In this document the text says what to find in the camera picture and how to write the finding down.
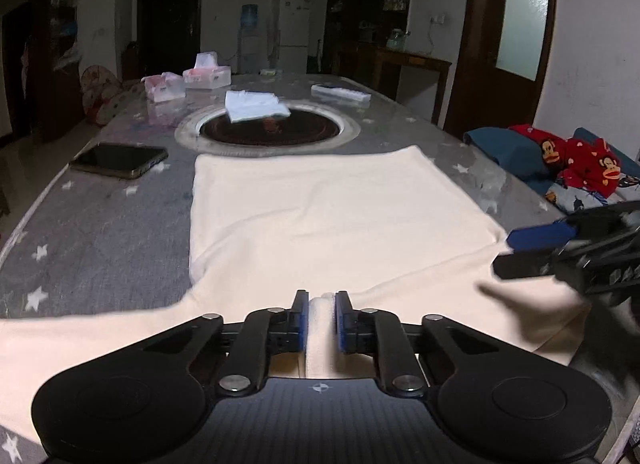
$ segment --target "floor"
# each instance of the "floor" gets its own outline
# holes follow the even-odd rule
[[[82,121],[65,136],[46,145],[24,137],[0,149],[0,186],[11,213],[0,217],[0,248],[24,213],[63,167],[100,129]]]

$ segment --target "frosted glass panel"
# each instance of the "frosted glass panel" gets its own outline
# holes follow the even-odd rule
[[[549,0],[506,0],[495,66],[535,80]]]

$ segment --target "smartphone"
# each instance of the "smartphone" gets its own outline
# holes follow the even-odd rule
[[[69,166],[72,170],[137,179],[168,156],[166,149],[158,147],[98,143],[91,150],[79,154]]]

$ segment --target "white refrigerator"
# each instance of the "white refrigerator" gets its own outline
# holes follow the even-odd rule
[[[283,72],[306,73],[311,0],[274,1],[274,65]]]

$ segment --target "metal screw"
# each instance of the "metal screw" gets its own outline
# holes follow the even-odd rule
[[[404,376],[398,376],[396,379],[391,381],[393,386],[395,386],[398,390],[402,390],[403,392],[415,392],[419,390],[424,385],[424,381],[417,376],[412,376],[411,374],[406,374]]]
[[[229,392],[242,392],[251,386],[251,380],[239,374],[231,374],[223,377],[218,384]]]

